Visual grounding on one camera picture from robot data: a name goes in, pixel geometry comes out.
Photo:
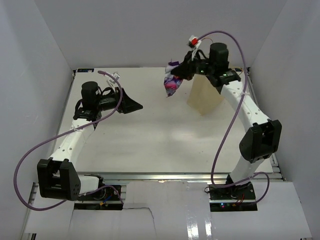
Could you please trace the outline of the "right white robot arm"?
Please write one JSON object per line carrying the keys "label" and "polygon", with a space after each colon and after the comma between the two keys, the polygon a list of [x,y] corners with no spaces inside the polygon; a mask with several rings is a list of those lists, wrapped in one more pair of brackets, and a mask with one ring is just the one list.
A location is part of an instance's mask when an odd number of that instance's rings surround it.
{"label": "right white robot arm", "polygon": [[240,158],[222,185],[226,188],[226,195],[236,200],[244,193],[243,185],[257,175],[258,167],[278,150],[282,124],[264,114],[246,93],[248,81],[242,80],[229,67],[226,44],[212,43],[208,57],[199,49],[200,44],[201,41],[196,38],[188,43],[191,50],[171,74],[183,80],[191,80],[194,75],[205,76],[229,102],[235,111],[234,117],[240,119],[245,130],[239,143]]}

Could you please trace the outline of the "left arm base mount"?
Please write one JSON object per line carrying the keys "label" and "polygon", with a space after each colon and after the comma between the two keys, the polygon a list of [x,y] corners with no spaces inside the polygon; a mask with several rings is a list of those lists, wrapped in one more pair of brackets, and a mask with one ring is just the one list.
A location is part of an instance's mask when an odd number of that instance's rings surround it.
{"label": "left arm base mount", "polygon": [[74,204],[75,210],[99,210],[99,211],[120,211],[123,209],[123,204],[120,198],[122,196],[122,186],[119,184],[111,184],[109,187],[104,187],[92,194],[78,197]]}

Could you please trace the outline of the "purple white snack pouch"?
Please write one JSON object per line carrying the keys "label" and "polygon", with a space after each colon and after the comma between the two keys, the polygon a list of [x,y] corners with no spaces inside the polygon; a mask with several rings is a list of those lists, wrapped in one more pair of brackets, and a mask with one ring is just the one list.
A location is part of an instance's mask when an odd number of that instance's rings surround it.
{"label": "purple white snack pouch", "polygon": [[183,79],[171,74],[171,71],[176,68],[180,63],[178,61],[171,61],[167,64],[164,70],[164,88],[167,97],[171,97],[183,82]]}

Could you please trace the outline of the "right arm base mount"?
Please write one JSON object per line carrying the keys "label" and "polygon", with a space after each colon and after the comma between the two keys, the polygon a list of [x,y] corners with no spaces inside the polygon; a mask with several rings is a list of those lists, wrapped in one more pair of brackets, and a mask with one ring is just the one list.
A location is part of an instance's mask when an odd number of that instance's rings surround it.
{"label": "right arm base mount", "polygon": [[207,186],[204,192],[209,195],[210,211],[217,212],[255,212],[258,210],[253,184],[232,188]]}

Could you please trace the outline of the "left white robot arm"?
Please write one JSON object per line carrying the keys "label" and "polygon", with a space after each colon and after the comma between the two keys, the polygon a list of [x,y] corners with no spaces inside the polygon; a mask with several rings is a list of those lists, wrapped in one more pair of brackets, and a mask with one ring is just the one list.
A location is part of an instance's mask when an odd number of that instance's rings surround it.
{"label": "left white robot arm", "polygon": [[102,112],[116,110],[129,114],[143,109],[131,99],[123,88],[107,87],[104,94],[98,83],[88,81],[81,86],[81,99],[77,102],[70,133],[48,159],[37,164],[41,197],[76,201],[79,196],[90,194],[99,200],[105,196],[106,187],[98,175],[79,175],[76,164],[80,153],[102,118]]}

